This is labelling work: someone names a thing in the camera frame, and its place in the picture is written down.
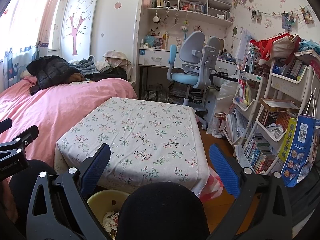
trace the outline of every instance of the blue seat cushion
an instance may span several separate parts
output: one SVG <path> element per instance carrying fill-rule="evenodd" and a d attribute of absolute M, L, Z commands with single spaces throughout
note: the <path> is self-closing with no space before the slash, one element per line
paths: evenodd
<path fill-rule="evenodd" d="M 195 85 L 198 82 L 198 76 L 192 76 L 184 73 L 172 73 L 171 79 L 186 85 Z"/>

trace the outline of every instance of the pink curtain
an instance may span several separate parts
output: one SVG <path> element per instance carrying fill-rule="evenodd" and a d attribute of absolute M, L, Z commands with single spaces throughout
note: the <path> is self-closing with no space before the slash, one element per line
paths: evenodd
<path fill-rule="evenodd" d="M 57 3 L 58 0 L 11 0 L 0 17 L 4 89 L 20 81 L 32 60 L 47 55 Z"/>
<path fill-rule="evenodd" d="M 58 0 L 47 0 L 41 20 L 38 41 L 41 41 L 39 57 L 47 55 L 53 15 Z"/>
<path fill-rule="evenodd" d="M 57 2 L 58 0 L 12 0 L 7 7 L 7 14 L 1 16 L 3 21 L 0 20 L 5 49 L 17 51 L 30 45 L 36 46 L 39 42 L 47 44 Z"/>

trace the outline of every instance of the metal bolt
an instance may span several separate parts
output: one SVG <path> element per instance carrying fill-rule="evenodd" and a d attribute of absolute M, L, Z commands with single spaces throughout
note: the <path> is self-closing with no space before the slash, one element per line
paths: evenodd
<path fill-rule="evenodd" d="M 250 168 L 244 168 L 243 171 L 244 171 L 245 174 L 251 174 L 252 173 L 252 170 Z"/>
<path fill-rule="evenodd" d="M 45 171 L 40 172 L 39 177 L 44 178 L 47 175 Z"/>
<path fill-rule="evenodd" d="M 70 174 L 74 174 L 74 173 L 76 173 L 76 171 L 77 171 L 77 168 L 72 167 L 72 168 L 69 169 L 68 172 L 69 172 Z"/>
<path fill-rule="evenodd" d="M 273 175 L 278 179 L 281 178 L 281 174 L 277 171 Z"/>

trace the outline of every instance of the drawer handle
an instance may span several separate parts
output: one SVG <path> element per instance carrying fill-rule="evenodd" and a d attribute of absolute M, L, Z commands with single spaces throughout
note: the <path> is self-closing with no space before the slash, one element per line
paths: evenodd
<path fill-rule="evenodd" d="M 160 61 L 160 60 L 162 60 L 161 57 L 151 57 L 151 58 L 152 58 L 153 61 Z"/>

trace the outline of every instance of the pink ball decoration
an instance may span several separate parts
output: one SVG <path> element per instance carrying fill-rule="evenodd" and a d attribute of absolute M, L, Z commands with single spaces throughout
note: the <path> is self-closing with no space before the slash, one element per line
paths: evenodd
<path fill-rule="evenodd" d="M 121 3 L 120 2 L 117 2 L 116 4 L 115 4 L 115 8 L 116 9 L 119 9 L 121 7 Z"/>

